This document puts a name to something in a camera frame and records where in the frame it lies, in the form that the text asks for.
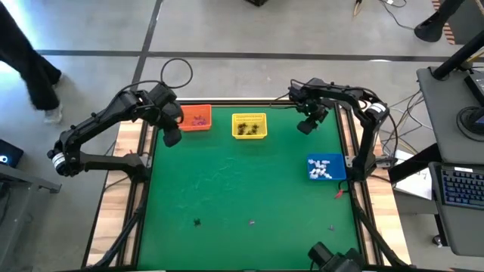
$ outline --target person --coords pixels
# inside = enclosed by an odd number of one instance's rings
[[[1,1],[0,61],[19,72],[33,106],[45,112],[44,121],[59,123],[62,120],[62,105],[54,88],[61,80],[62,72],[33,49]]]

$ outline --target green table surface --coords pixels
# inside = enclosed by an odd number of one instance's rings
[[[233,113],[267,113],[268,136],[234,139]],[[295,110],[213,107],[209,131],[184,133],[172,148],[160,133],[138,269],[309,269],[318,241],[334,252],[357,249],[349,195],[335,199],[338,181],[307,174],[308,154],[342,153],[336,116],[310,135],[296,129],[304,118]]]

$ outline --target blue basket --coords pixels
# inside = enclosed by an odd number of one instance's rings
[[[312,176],[313,169],[317,169],[316,162],[321,162],[320,165],[325,165],[325,172],[317,177]],[[315,153],[309,154],[306,160],[308,164],[308,177],[313,181],[342,181],[346,180],[346,167],[343,154],[338,153]]]

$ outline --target yellow basket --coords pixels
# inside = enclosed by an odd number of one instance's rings
[[[232,114],[232,136],[238,140],[263,139],[267,136],[265,113]]]

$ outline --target white paper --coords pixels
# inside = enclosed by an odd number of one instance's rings
[[[410,159],[412,155],[405,151],[397,150],[395,157],[398,159],[398,162],[396,163],[398,165],[405,160]],[[395,186],[395,190],[432,200],[432,178],[430,177],[429,169],[426,168],[398,182]]]

